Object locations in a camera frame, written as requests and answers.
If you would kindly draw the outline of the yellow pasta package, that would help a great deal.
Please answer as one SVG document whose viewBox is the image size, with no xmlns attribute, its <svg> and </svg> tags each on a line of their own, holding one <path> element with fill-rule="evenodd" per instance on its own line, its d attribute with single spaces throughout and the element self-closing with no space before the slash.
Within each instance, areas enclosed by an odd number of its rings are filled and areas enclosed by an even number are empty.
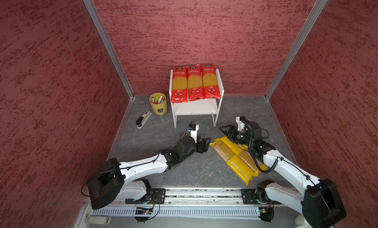
<svg viewBox="0 0 378 228">
<path fill-rule="evenodd" d="M 215 139 L 210 146 L 246 185 L 261 173 L 247 146 L 233 143 L 226 136 Z"/>
</svg>

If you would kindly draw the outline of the red spaghetti package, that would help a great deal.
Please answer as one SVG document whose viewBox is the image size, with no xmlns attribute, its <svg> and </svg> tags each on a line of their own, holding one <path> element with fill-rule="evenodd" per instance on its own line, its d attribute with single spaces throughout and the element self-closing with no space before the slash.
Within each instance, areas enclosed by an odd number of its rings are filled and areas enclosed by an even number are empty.
<svg viewBox="0 0 378 228">
<path fill-rule="evenodd" d="M 204 96 L 206 99 L 220 99 L 216 69 L 213 64 L 201 64 Z"/>
<path fill-rule="evenodd" d="M 173 69 L 171 102 L 172 103 L 188 102 L 187 67 L 175 67 Z"/>
<path fill-rule="evenodd" d="M 189 101 L 205 99 L 200 66 L 188 67 L 188 98 Z"/>
</svg>

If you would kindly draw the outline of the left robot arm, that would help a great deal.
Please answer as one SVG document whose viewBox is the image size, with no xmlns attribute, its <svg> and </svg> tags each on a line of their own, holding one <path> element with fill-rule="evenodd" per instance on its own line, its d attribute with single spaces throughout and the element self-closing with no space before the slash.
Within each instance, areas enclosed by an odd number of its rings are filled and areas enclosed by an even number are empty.
<svg viewBox="0 0 378 228">
<path fill-rule="evenodd" d="M 190 136 L 184 136 L 174 147 L 161 150 L 150 158 L 133 162 L 119 162 L 116 158 L 107 160 L 85 183 L 92 209 L 101 209 L 116 199 L 149 201 L 154 191 L 144 177 L 165 173 L 194 153 L 207 152 L 210 141 L 211 138 L 197 137 L 194 140 Z"/>
</svg>

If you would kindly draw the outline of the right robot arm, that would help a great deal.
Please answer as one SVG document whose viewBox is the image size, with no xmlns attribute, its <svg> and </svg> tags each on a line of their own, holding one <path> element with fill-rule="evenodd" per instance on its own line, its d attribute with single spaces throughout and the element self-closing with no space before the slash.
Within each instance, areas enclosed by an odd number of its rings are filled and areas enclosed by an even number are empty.
<svg viewBox="0 0 378 228">
<path fill-rule="evenodd" d="M 320 179 L 301 169 L 262 136 L 263 129 L 253 121 L 237 117 L 237 125 L 220 126 L 221 132 L 236 145 L 247 148 L 258 171 L 280 174 L 294 190 L 267 179 L 257 185 L 255 198 L 260 204 L 279 202 L 303 215 L 313 228 L 332 228 L 346 218 L 337 185 L 329 179 Z"/>
</svg>

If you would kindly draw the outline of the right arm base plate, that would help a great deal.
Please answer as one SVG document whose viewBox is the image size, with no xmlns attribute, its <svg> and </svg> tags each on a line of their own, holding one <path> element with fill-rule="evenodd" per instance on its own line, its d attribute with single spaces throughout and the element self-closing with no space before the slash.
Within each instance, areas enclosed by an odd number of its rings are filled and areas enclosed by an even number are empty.
<svg viewBox="0 0 378 228">
<path fill-rule="evenodd" d="M 256 189 L 241 189 L 241 199 L 244 205 L 256 205 L 262 207 L 281 205 L 281 203 L 277 201 L 272 201 L 267 197 L 262 196 L 260 192 L 256 192 Z"/>
</svg>

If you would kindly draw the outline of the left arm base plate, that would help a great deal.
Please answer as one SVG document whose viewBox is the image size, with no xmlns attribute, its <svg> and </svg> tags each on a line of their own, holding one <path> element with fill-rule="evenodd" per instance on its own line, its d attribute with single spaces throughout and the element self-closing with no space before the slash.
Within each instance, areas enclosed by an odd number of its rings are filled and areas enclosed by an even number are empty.
<svg viewBox="0 0 378 228">
<path fill-rule="evenodd" d="M 164 204 L 166 189 L 153 188 L 141 199 L 126 199 L 125 204 Z"/>
</svg>

